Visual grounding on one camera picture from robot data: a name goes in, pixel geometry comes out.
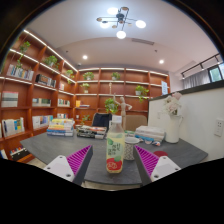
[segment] wooden bookshelf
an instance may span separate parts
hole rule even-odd
[[[10,64],[16,65],[17,60],[21,56],[20,45],[25,41],[30,42],[30,47],[25,52],[21,59],[23,69],[32,69],[34,71],[32,80],[21,79],[14,76],[8,76],[7,71]],[[41,115],[53,115],[57,117],[58,113],[67,113],[69,118],[74,118],[75,125],[82,122],[85,115],[90,115],[90,121],[85,121],[85,124],[91,125],[95,113],[106,113],[105,100],[113,98],[116,93],[116,100],[120,102],[120,97],[123,96],[127,104],[132,105],[132,109],[127,109],[127,114],[141,114],[148,117],[148,100],[139,102],[138,96],[135,95],[137,85],[142,85],[149,89],[148,98],[162,95],[161,81],[167,82],[168,93],[170,93],[170,80],[168,74],[158,72],[135,70],[129,68],[89,68],[88,70],[76,70],[71,63],[63,59],[50,44],[45,43],[41,38],[36,39],[32,33],[23,32],[16,40],[6,57],[5,65],[0,74],[0,93],[3,91],[19,92],[18,107],[0,107],[0,121],[2,119],[19,119],[24,118],[25,132],[13,136],[0,138],[0,149],[5,149],[7,157],[10,159],[10,150],[17,148],[20,141],[44,133],[46,127],[33,129],[32,117]],[[43,60],[54,55],[58,59],[59,69],[55,70],[44,64]],[[73,70],[74,78],[66,75],[67,70]],[[84,80],[83,74],[93,72],[93,80]],[[113,72],[118,72],[121,77],[118,81],[113,81],[111,75]],[[53,80],[56,80],[55,88],[36,83],[36,76],[42,74]],[[109,83],[112,83],[112,94],[109,91]],[[59,84],[64,85],[64,89],[59,89]],[[83,83],[89,83],[90,88],[88,94],[84,93],[81,87]],[[50,107],[33,107],[33,98],[44,98],[51,100]],[[70,106],[59,106],[58,99],[69,100]],[[89,108],[77,108],[76,100],[80,100],[81,104],[90,105]],[[121,109],[118,107],[116,115],[121,114]],[[28,155],[18,162],[26,163],[33,159],[33,155]]]

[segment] white wall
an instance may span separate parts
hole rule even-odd
[[[180,98],[184,117],[180,124],[181,139],[208,153],[204,161],[223,158],[224,131],[221,137],[214,135],[216,118],[224,120],[224,88],[201,91],[183,95]],[[163,99],[151,101],[149,105],[149,126],[166,128],[169,122],[167,114],[157,112],[162,109]]]
[[[169,76],[170,76],[171,93],[184,89],[183,81],[179,80],[180,78],[178,76],[174,75],[174,73],[172,72],[169,72]]]

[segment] light fixture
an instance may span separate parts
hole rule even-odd
[[[126,20],[136,21],[135,24],[136,24],[136,26],[138,28],[145,28],[146,27],[146,23],[144,21],[142,21],[142,20],[135,20],[135,19],[127,18],[127,15],[128,15],[128,12],[129,12],[129,8],[128,7],[121,7],[119,10],[117,8],[109,8],[107,10],[107,12],[110,15],[115,15],[115,17],[99,17],[96,20],[98,22],[100,22],[100,26],[102,28],[108,28],[110,22],[111,23],[114,23],[114,22],[116,23],[116,25],[112,26],[113,29],[116,29],[118,27],[118,25],[121,24],[122,25],[122,29],[121,29],[121,31],[117,32],[117,37],[119,39],[124,39],[126,37],[126,33],[123,31],[125,23],[127,23],[129,27],[132,26],[132,23],[126,22]]]
[[[138,28],[145,28],[145,27],[146,27],[146,23],[145,23],[144,21],[142,21],[142,20],[137,20],[137,21],[135,22],[135,24],[136,24],[136,26],[137,26]]]
[[[200,63],[200,66],[201,66],[201,70],[203,71],[204,70],[204,68],[203,68],[203,66],[202,66],[202,64]]]
[[[100,23],[101,28],[106,29],[109,27],[109,23],[107,21],[102,21],[102,23]]]
[[[107,13],[110,15],[116,15],[118,13],[118,9],[117,8],[109,8],[109,9],[107,9]]]
[[[124,39],[126,37],[126,33],[124,31],[118,31],[117,32],[117,37],[119,39]]]

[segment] cup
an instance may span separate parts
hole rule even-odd
[[[139,139],[135,137],[126,137],[125,138],[125,149],[124,149],[124,159],[134,160],[133,150],[134,145],[139,143]]]

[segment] chair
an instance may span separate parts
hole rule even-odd
[[[148,125],[147,118],[144,115],[126,115],[126,130],[135,131],[141,125]]]
[[[112,114],[95,113],[93,115],[92,126],[107,127],[109,129],[109,121],[112,120]]]

